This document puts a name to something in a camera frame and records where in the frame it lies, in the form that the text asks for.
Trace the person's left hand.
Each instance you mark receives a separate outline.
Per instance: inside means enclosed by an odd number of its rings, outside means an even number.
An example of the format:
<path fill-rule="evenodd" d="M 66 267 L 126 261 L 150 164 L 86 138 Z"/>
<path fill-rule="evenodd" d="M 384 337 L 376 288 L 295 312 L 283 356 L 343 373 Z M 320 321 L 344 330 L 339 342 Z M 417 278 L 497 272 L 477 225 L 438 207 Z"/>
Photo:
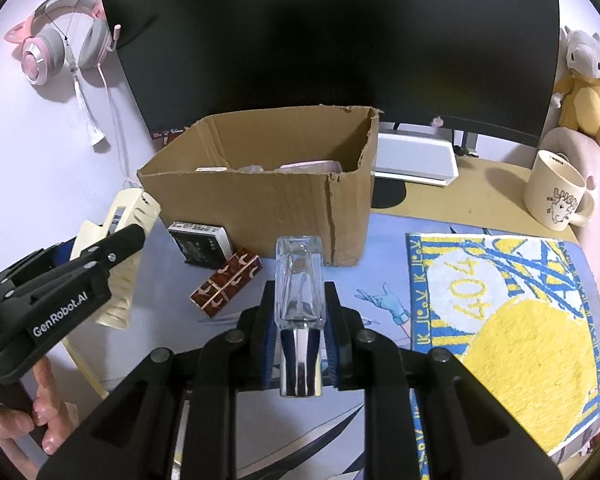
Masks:
<path fill-rule="evenodd" d="M 35 364 L 32 372 L 38 384 L 32 412 L 17 411 L 0 404 L 0 447 L 26 479 L 35 479 L 40 467 L 27 456 L 16 440 L 27 436 L 36 427 L 47 426 L 42 450 L 47 455 L 53 455 L 79 426 L 78 408 L 61 400 L 50 359 L 44 356 Z"/>

